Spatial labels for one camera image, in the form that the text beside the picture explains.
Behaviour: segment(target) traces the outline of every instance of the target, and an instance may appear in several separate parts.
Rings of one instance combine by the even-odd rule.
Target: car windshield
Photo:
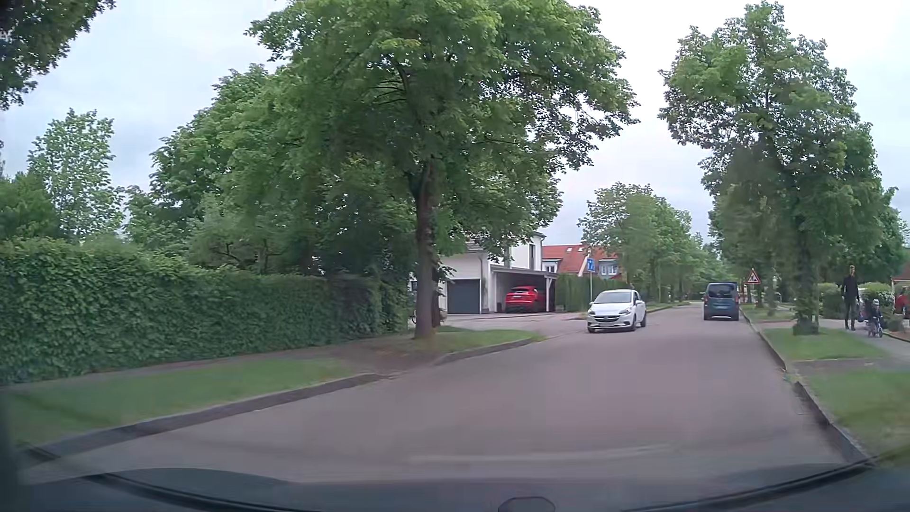
[[[618,292],[601,292],[594,299],[595,304],[620,304],[632,301],[632,292],[621,290]]]
[[[736,287],[730,283],[721,282],[708,286],[708,296],[712,299],[732,299]]]

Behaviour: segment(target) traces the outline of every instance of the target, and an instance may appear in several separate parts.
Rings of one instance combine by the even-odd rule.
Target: gray garage door
[[[480,280],[456,279],[449,283],[446,293],[448,312],[479,313],[480,312]]]

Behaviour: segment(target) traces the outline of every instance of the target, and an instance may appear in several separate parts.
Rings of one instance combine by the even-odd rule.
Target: cloudy sky
[[[114,119],[111,175],[117,185],[145,188],[152,172],[148,154],[159,140],[210,104],[212,84],[230,68],[265,62],[268,52],[244,36],[249,22],[282,7],[281,0],[119,0],[80,35],[69,56],[28,95],[25,105],[0,113],[0,139],[8,171],[25,168],[32,140],[68,108],[97,109]],[[677,39],[689,26],[711,31],[740,15],[744,2],[607,2],[601,9],[603,33],[626,53],[621,74],[642,105],[642,122],[601,143],[594,165],[566,175],[563,207],[545,230],[548,243],[575,243],[576,223],[593,191],[615,181],[650,183],[659,195],[693,215],[693,228],[707,231],[711,200],[700,184],[697,148],[676,145],[656,118],[663,105],[658,69],[670,65]],[[784,0],[787,25],[795,34],[829,44],[828,57],[846,67],[858,86],[859,111],[875,128],[878,165],[886,186],[897,186],[895,206],[910,219],[910,172],[900,163],[910,139],[901,126],[910,107],[904,92],[910,79],[906,49],[910,3],[865,0]]]

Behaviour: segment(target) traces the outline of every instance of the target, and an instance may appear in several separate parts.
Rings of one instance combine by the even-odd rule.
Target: white car
[[[588,310],[588,332],[599,329],[625,329],[647,325],[647,310],[641,295],[635,290],[600,292]]]

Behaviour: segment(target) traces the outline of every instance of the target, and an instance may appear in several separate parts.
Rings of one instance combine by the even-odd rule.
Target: asphalt road
[[[474,320],[543,343],[425,368],[31,468],[204,467],[287,480],[669,478],[841,462],[745,322],[656,312],[634,333],[571,315]]]

